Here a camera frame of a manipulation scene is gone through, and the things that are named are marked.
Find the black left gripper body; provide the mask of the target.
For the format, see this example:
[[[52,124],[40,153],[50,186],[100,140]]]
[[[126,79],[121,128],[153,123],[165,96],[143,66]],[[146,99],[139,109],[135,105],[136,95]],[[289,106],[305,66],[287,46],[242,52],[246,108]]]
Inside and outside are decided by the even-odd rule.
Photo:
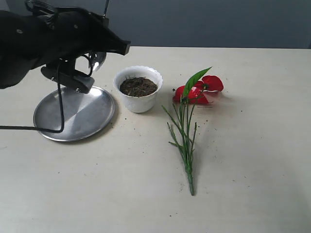
[[[93,50],[97,17],[82,8],[58,8],[54,15],[0,12],[0,87],[15,86],[30,70],[48,64],[73,65]]]

